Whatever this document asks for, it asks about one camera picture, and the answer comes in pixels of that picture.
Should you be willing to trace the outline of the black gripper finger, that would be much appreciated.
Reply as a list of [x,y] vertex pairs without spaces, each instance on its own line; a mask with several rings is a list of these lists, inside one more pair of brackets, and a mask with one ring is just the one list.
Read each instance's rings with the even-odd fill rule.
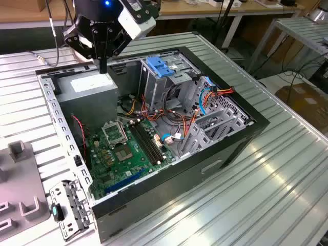
[[122,27],[106,27],[104,33],[103,74],[107,73],[107,60],[118,56],[131,41],[131,37]]
[[63,32],[64,42],[75,50],[79,55],[86,59],[93,59],[97,64],[100,74],[103,74],[103,57],[95,44],[87,40],[82,34],[79,33],[76,24],[73,24],[66,31]]

